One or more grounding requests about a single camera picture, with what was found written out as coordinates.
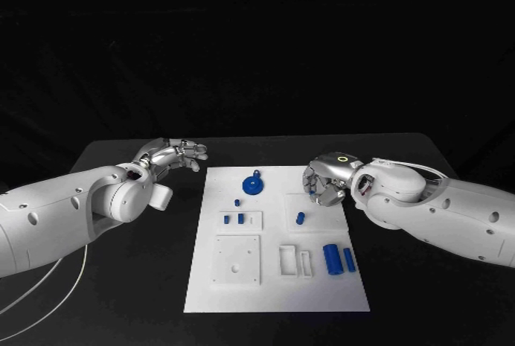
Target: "cable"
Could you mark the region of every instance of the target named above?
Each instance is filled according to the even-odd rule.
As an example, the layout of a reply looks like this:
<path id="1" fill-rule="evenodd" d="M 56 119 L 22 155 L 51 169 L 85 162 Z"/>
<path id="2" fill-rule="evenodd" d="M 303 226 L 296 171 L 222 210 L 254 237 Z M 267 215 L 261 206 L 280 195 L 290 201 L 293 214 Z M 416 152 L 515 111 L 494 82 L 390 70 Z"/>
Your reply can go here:
<path id="1" fill-rule="evenodd" d="M 431 167 L 427 167 L 424 165 L 411 164 L 410 162 L 400 162 L 400 161 L 385 160 L 384 158 L 375 158 L 375 160 L 377 161 L 382 161 L 382 162 L 390 162 L 393 164 L 404 165 L 404 166 L 408 166 L 408 167 L 414 167 L 417 169 L 423 169 L 423 170 L 431 172 L 434 175 L 437 175 L 442 179 L 444 179 L 447 177 L 447 175 L 444 173 L 442 173 L 439 170 L 434 170 Z"/>
<path id="2" fill-rule="evenodd" d="M 62 258 L 56 261 L 54 264 L 52 269 L 48 271 L 45 276 L 41 278 L 41 281 L 36 283 L 36 285 L 28 290 L 28 292 L 0 310 L 0 315 L 28 297 L 28 295 L 36 290 L 38 286 L 45 282 L 45 279 L 48 276 L 52 274 L 56 266 L 59 265 L 62 261 Z"/>
<path id="3" fill-rule="evenodd" d="M 72 289 L 68 291 L 68 294 L 65 296 L 65 298 L 61 300 L 61 303 L 56 305 L 56 307 L 54 307 L 54 309 L 51 310 L 51 312 L 30 325 L 28 326 L 23 330 L 20 330 L 17 333 L 13 333 L 13 335 L 4 337 L 3 339 L 0 339 L 2 341 L 6 341 L 7 339 L 10 339 L 12 337 L 17 336 L 20 333 L 25 333 L 25 331 L 28 331 L 29 329 L 32 329 L 51 315 L 52 313 L 56 311 L 56 309 L 59 308 L 59 306 L 65 303 L 68 297 L 71 296 L 74 290 L 75 290 L 75 286 L 78 285 L 78 282 L 81 280 L 81 276 L 82 276 L 82 272 L 84 272 L 84 267 L 87 265 L 87 255 L 88 255 L 88 245 L 84 246 L 84 259 L 82 259 L 82 267 L 81 267 L 81 272 L 78 273 L 78 279 L 75 280 L 75 284 L 72 286 Z"/>

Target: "blue object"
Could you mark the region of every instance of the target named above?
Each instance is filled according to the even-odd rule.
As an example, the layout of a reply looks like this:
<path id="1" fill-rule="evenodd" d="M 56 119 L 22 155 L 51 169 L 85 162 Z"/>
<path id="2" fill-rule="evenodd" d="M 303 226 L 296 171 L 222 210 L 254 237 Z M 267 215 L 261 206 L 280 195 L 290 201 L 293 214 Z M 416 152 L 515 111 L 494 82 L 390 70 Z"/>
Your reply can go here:
<path id="1" fill-rule="evenodd" d="M 328 244 L 325 246 L 325 263 L 328 264 L 328 273 L 331 275 L 343 273 L 342 259 L 341 254 L 338 253 L 336 244 Z"/>
<path id="2" fill-rule="evenodd" d="M 354 265 L 352 253 L 349 248 L 343 249 L 343 255 L 345 255 L 346 266 L 349 267 L 349 272 L 355 272 L 356 267 Z"/>
<path id="3" fill-rule="evenodd" d="M 244 180 L 244 192 L 248 195 L 257 195 L 263 191 L 263 180 L 260 171 L 254 170 L 254 175 Z"/>
<path id="4" fill-rule="evenodd" d="M 303 224 L 303 218 L 306 217 L 306 214 L 303 214 L 303 212 L 299 212 L 299 215 L 297 215 L 297 225 L 302 225 Z"/>

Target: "black table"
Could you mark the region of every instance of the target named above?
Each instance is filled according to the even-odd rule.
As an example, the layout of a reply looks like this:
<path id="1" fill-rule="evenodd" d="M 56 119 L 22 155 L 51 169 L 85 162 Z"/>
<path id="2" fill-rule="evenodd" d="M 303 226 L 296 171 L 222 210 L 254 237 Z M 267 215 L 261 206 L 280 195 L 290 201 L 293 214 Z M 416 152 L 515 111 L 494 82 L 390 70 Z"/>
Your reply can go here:
<path id="1" fill-rule="evenodd" d="M 468 260 L 378 227 L 343 201 L 369 313 L 182 312 L 206 167 L 306 165 L 323 152 L 362 161 L 410 161 L 456 177 L 421 134 L 326 135 L 193 139 L 208 145 L 202 170 L 175 170 L 166 211 L 147 208 L 137 221 L 90 245 L 82 282 L 55 314 L 6 345 L 507 345 L 515 340 L 515 270 Z M 95 141 L 72 172 L 130 161 L 149 140 Z M 82 250 L 49 281 L 0 318 L 2 335 L 28 326 L 69 290 Z M 0 281 L 2 302 L 49 269 Z"/>

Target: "robotic hand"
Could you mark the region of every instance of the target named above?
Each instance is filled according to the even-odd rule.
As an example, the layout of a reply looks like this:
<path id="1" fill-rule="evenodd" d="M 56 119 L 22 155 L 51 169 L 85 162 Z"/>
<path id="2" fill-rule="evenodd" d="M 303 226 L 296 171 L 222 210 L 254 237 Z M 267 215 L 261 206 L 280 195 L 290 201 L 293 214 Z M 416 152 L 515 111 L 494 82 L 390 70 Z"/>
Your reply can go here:
<path id="1" fill-rule="evenodd" d="M 172 190 L 157 184 L 169 170 L 206 160 L 208 148 L 159 138 L 130 163 L 104 166 L 22 186 L 0 195 L 0 278 L 42 266 L 91 243 L 147 205 L 165 210 Z"/>
<path id="2" fill-rule="evenodd" d="M 411 168 L 434 173 L 424 179 Z M 325 191 L 316 193 L 316 182 Z M 488 263 L 515 267 L 515 195 L 449 179 L 434 169 L 375 158 L 364 164 L 343 153 L 319 156 L 303 173 L 305 191 L 322 206 L 338 204 L 345 189 L 371 221 L 404 229 L 419 240 Z"/>

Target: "white robotic arm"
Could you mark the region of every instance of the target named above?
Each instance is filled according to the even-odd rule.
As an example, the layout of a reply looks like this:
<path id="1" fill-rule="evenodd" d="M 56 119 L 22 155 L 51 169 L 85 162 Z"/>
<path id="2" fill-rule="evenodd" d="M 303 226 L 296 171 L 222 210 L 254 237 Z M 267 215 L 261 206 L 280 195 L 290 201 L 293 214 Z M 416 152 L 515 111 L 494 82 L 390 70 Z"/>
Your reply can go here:
<path id="1" fill-rule="evenodd" d="M 172 190 L 156 182 L 178 167 L 199 170 L 206 147 L 156 139 L 133 162 L 72 173 L 0 196 L 0 278 L 42 266 L 131 222 L 147 205 L 165 210 Z"/>
<path id="2" fill-rule="evenodd" d="M 463 257 L 515 267 L 515 196 L 426 170 L 440 179 L 426 180 L 403 163 L 375 159 L 364 164 L 354 156 L 331 153 L 307 166 L 303 185 L 319 205 L 339 203 L 349 189 L 356 208 L 377 225 L 404 229 Z"/>

